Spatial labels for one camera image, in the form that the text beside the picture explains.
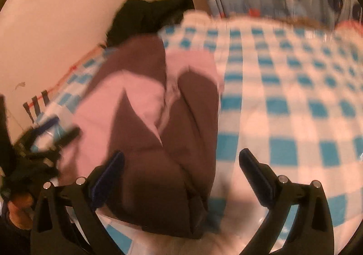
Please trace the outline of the pink and brown jacket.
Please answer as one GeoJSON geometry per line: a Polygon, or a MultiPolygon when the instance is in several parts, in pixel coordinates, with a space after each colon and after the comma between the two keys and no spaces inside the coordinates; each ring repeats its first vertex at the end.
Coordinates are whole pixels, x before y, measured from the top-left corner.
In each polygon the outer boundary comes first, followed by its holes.
{"type": "Polygon", "coordinates": [[[105,214],[151,233],[199,238],[216,169],[221,78],[211,52],[166,49],[157,35],[114,48],[73,116],[61,185],[119,151],[105,214]]]}

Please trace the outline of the pink clothing heap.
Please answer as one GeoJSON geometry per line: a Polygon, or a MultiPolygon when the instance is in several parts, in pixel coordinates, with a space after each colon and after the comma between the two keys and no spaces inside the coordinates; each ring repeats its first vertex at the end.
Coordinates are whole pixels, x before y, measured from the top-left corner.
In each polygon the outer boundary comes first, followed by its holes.
{"type": "Polygon", "coordinates": [[[343,22],[338,23],[335,26],[335,30],[351,30],[354,31],[355,33],[358,33],[359,35],[362,36],[363,33],[363,27],[362,24],[359,23],[358,21],[352,19],[352,20],[345,20],[343,22]]]}

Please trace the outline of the blue white checkered bed cover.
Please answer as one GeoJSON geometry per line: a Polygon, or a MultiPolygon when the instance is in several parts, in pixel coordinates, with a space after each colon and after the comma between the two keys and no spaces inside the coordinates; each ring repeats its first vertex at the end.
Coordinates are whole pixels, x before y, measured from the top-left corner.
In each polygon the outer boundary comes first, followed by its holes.
{"type": "Polygon", "coordinates": [[[334,253],[362,221],[362,39],[271,23],[185,21],[152,36],[165,51],[207,51],[223,92],[216,176],[199,240],[155,235],[105,216],[127,254],[239,254],[267,215],[238,164],[248,148],[292,182],[321,182],[334,253]]]}

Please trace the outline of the black garment pile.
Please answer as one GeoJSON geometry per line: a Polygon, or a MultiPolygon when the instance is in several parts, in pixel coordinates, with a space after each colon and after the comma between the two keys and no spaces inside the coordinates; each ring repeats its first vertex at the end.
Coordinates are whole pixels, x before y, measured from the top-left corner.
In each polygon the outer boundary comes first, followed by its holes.
{"type": "Polygon", "coordinates": [[[177,25],[188,10],[194,10],[193,0],[126,0],[114,15],[105,47],[115,47],[133,36],[157,33],[163,27],[177,25]]]}

